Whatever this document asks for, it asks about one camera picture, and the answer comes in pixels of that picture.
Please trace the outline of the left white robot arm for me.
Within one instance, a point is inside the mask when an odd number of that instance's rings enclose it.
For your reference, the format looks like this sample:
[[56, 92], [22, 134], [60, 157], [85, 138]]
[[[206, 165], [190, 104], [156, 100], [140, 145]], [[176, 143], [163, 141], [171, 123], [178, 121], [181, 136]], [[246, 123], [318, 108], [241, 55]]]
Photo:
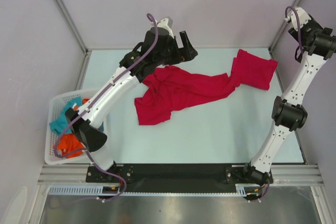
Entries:
[[123, 57], [110, 80], [89, 101], [65, 112], [71, 132], [84, 145], [89, 159], [99, 166], [97, 174], [103, 181], [112, 181], [116, 169], [113, 167], [111, 144], [106, 133], [100, 130], [101, 124], [117, 101], [158, 66], [191, 61], [198, 55], [185, 31], [180, 32], [180, 38], [182, 47], [166, 29], [151, 28], [144, 41]]

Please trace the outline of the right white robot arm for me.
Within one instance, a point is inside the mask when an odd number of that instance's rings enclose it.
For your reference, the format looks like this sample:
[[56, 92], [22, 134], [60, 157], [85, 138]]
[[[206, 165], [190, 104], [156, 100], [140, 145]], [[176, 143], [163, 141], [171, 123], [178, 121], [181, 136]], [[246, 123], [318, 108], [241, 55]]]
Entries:
[[271, 165], [281, 145], [304, 126], [308, 118], [302, 105], [305, 94], [318, 71], [335, 53], [335, 36], [331, 33], [331, 28], [322, 27], [310, 14], [289, 29], [289, 34], [303, 47], [297, 58], [300, 66], [288, 88], [274, 100], [270, 131], [257, 154], [242, 169], [246, 182], [268, 184]]

